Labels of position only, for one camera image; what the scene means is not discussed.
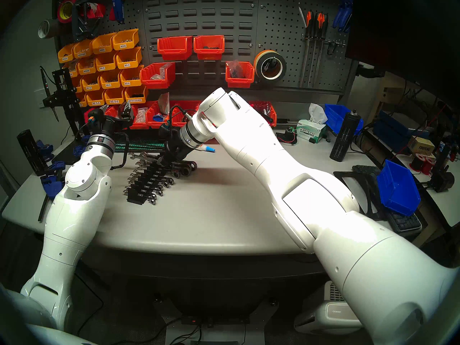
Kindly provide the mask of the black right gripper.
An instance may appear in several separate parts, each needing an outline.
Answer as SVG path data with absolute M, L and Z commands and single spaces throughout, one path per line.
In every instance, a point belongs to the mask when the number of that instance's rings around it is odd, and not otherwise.
M 180 138 L 180 128 L 162 124 L 160 126 L 160 139 L 164 140 L 165 152 L 167 157 L 159 157 L 156 165 L 161 168 L 170 168 L 170 165 L 179 163 L 177 156 L 186 156 L 186 145 Z

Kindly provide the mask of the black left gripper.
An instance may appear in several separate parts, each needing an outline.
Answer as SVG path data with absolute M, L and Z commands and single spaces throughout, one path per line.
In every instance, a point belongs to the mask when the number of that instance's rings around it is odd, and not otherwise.
M 108 107 L 105 104 L 88 113 L 88 128 L 92 136 L 102 134 L 114 137 L 116 133 L 120 133 L 123 129 L 132 126 L 134 112 L 130 103 L 121 104 L 121 118 L 105 115 Z

